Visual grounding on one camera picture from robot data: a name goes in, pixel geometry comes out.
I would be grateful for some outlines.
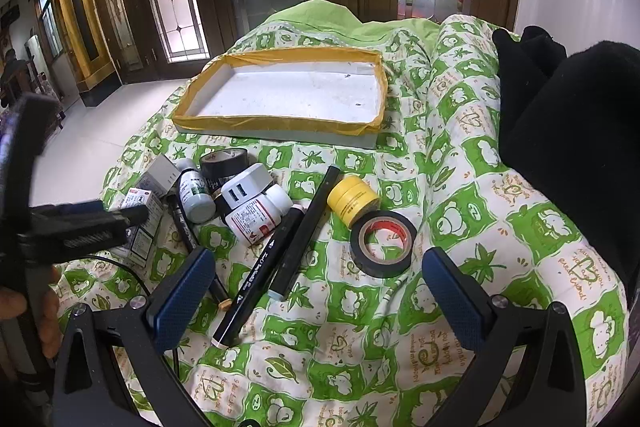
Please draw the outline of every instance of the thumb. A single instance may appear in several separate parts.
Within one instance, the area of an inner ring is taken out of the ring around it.
[[[0,288],[0,320],[7,320],[23,314],[27,309],[24,295],[8,288]]]

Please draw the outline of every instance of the yellow tape roll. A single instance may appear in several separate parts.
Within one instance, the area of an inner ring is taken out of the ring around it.
[[[335,185],[326,202],[348,229],[365,212],[380,207],[378,195],[357,176],[347,176]]]

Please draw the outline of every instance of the white power adapter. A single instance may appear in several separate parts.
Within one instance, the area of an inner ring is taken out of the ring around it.
[[[233,210],[254,199],[272,183],[273,178],[266,167],[261,163],[255,163],[222,185],[221,194]]]

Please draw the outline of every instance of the bed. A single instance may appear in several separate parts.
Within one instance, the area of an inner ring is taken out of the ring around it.
[[[221,351],[210,343],[222,313],[206,296],[179,347],[180,380],[214,425],[246,418],[263,426],[421,427],[455,388],[473,354],[463,349],[420,275],[422,252],[443,247],[489,294],[520,306],[559,300],[577,333],[596,425],[623,388],[628,312],[622,284],[576,226],[497,154],[500,86],[494,26],[453,15],[361,24],[348,10],[313,0],[271,16],[230,52],[286,46],[357,46],[382,54],[385,118],[374,152],[296,142],[179,134],[170,116],[179,87],[127,143],[105,179],[116,208],[159,153],[171,160],[234,146],[264,163],[291,198],[308,204],[326,168],[360,175],[382,208],[418,230],[411,268],[395,279],[360,272],[348,230],[327,211],[284,302],[262,298]],[[262,245],[242,247],[219,220],[197,227],[232,295]],[[169,215],[143,276],[150,288],[175,272],[184,247]],[[135,280],[101,261],[69,263],[57,286],[60,324],[78,301],[123,306]],[[495,416],[522,357],[511,357],[483,420]],[[141,415],[158,421],[126,356],[120,367]]]

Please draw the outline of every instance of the person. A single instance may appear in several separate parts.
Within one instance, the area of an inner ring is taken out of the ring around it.
[[[9,81],[12,76],[16,77],[18,87],[18,92],[15,92],[14,88],[13,96],[7,93],[7,91],[11,89],[9,87]],[[2,107],[14,103],[13,98],[18,99],[22,92],[31,90],[30,78],[27,62],[25,60],[18,60],[13,48],[8,49],[4,54],[4,71],[2,72],[2,76],[0,76],[0,103]]]
[[[49,282],[55,284],[60,280],[60,272],[51,267]],[[38,325],[38,335],[42,343],[42,352],[45,357],[52,359],[58,353],[62,342],[62,333],[58,326],[58,309],[60,300],[58,295],[49,289],[42,302],[42,318]],[[0,287],[0,321],[14,319],[22,315],[27,309],[27,301],[21,293]]]

